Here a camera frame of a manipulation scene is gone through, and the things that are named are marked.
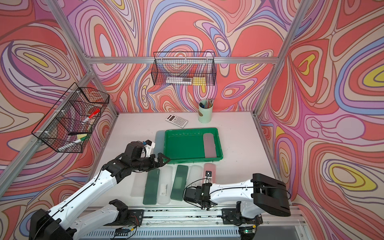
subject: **light green cup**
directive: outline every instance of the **light green cup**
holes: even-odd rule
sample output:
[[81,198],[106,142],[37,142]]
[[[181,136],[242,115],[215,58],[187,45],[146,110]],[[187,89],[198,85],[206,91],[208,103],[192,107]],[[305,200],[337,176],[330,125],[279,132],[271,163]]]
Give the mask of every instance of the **light green cup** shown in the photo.
[[[204,106],[207,104],[207,100],[201,100],[200,101]],[[199,122],[201,123],[209,123],[212,119],[212,109],[213,104],[210,108],[202,108],[199,104]]]

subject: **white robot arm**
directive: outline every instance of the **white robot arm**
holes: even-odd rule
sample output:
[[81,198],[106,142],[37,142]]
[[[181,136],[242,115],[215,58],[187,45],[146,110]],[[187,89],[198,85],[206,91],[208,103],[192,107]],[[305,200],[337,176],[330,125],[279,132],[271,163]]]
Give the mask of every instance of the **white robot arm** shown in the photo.
[[260,173],[235,184],[205,183],[196,188],[187,187],[184,200],[199,204],[201,209],[224,202],[241,201],[241,216],[250,219],[264,212],[282,217],[291,215],[285,184]]
[[78,218],[78,216],[108,189],[129,176],[132,171],[149,171],[167,164],[170,159],[162,153],[151,154],[155,146],[149,140],[131,142],[124,153],[105,164],[98,175],[77,190],[69,198],[50,210],[40,209],[31,217],[29,240],[74,239],[77,240],[92,230],[124,218],[124,205],[119,200],[111,201],[105,207]]

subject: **green tray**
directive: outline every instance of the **green tray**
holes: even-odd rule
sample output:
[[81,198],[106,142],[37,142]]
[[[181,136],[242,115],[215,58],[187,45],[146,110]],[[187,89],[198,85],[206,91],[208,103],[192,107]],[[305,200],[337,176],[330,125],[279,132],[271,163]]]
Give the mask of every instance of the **green tray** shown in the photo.
[[[208,132],[214,135],[217,157],[205,158],[203,134]],[[164,155],[171,159],[169,164],[220,161],[223,159],[223,150],[217,128],[167,130],[164,137]]]

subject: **psychedelic wallpaper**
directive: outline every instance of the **psychedelic wallpaper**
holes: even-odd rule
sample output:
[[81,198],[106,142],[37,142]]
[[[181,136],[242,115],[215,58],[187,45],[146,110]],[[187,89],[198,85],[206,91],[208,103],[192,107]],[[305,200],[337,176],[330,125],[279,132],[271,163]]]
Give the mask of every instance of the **psychedelic wallpaper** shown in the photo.
[[[277,56],[298,1],[59,1],[88,56],[153,56],[214,51],[216,56]],[[119,112],[251,111],[271,65],[220,64],[215,87],[153,86],[150,64],[97,64]]]
[[[1,174],[85,70],[43,0],[0,0],[0,23]],[[82,154],[38,149],[0,198],[1,240],[27,239],[34,211],[49,209],[85,183],[112,121],[106,109]]]
[[119,112],[197,111],[202,99],[214,98],[214,111],[252,111],[272,64],[228,64],[215,86],[153,85],[150,64],[96,64]]
[[314,239],[384,239],[384,1],[315,0],[258,113]]

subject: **wire basket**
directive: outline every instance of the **wire basket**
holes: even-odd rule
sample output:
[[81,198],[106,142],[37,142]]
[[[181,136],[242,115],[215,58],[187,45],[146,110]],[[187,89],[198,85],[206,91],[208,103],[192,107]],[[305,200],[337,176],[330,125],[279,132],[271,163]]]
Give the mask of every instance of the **wire basket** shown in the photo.
[[152,65],[154,85],[214,86],[216,83],[215,53],[154,52]]
[[109,104],[109,95],[94,88],[80,88],[77,85],[74,91],[69,92],[72,93],[66,92],[62,96],[69,100],[60,110],[54,111],[55,116],[47,127],[42,131],[35,131],[49,112],[32,134],[56,152],[82,153]]

